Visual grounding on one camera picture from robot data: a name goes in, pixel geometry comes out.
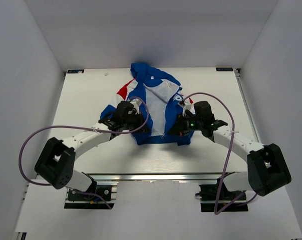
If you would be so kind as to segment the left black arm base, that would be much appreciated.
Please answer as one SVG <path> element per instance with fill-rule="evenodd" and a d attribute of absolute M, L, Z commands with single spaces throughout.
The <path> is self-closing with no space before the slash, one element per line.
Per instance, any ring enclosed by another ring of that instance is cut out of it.
<path fill-rule="evenodd" d="M 78 190 L 67 189 L 64 209 L 111 210 L 117 197 L 115 183 L 97 184 L 93 194 L 83 194 Z"/>

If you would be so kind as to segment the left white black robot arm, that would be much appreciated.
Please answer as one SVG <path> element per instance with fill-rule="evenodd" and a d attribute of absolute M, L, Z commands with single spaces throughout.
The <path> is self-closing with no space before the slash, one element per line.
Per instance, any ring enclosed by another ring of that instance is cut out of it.
<path fill-rule="evenodd" d="M 35 172 L 57 190 L 70 188 L 84 199 L 92 199 L 96 195 L 97 183 L 87 174 L 76 171 L 75 161 L 121 134 L 149 133 L 146 125 L 149 116 L 142 115 L 142 106 L 146 104 L 138 97 L 121 101 L 114 111 L 106 114 L 92 128 L 69 138 L 49 139 L 35 165 Z"/>

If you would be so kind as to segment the blue white red jacket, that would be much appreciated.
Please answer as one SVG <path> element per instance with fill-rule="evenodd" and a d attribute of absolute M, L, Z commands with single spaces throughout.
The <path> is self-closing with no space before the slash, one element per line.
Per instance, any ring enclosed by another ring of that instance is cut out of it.
<path fill-rule="evenodd" d="M 137 145 L 164 143 L 189 145 L 193 131 L 184 136 L 169 135 L 169 130 L 175 124 L 178 115 L 183 113 L 183 107 L 179 105 L 183 100 L 181 83 L 172 75 L 146 63 L 132 63 L 130 72 L 133 79 L 118 90 L 100 114 L 100 118 L 115 111 L 121 101 L 139 97 L 146 104 L 140 106 L 143 118 L 147 116 L 146 110 L 149 111 L 146 126 L 150 132 L 132 133 Z"/>

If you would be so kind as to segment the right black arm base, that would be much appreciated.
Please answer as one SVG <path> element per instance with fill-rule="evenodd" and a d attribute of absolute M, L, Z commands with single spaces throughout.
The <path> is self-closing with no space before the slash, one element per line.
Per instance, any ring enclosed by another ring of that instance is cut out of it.
<path fill-rule="evenodd" d="M 200 200 L 201 212 L 212 213 L 214 212 L 214 204 L 218 190 L 218 184 L 203 184 L 199 186 L 200 191 L 195 194 L 195 197 Z M 222 187 L 217 211 L 226 206 L 231 200 L 241 194 L 241 191 L 228 191 L 225 186 Z M 237 201 L 231 204 L 224 212 L 247 212 L 248 206 L 246 202 L 246 195 L 242 195 Z"/>

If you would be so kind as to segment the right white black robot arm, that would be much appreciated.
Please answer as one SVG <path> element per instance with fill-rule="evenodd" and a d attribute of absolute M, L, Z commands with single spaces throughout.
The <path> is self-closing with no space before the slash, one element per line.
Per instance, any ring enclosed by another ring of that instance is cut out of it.
<path fill-rule="evenodd" d="M 217 120 L 207 101 L 188 104 L 180 101 L 183 112 L 178 115 L 169 135 L 184 137 L 200 131 L 212 142 L 230 148 L 247 164 L 247 170 L 228 173 L 218 180 L 217 195 L 229 199 L 235 191 L 253 191 L 263 197 L 289 183 L 291 174 L 280 147 L 252 141 Z"/>

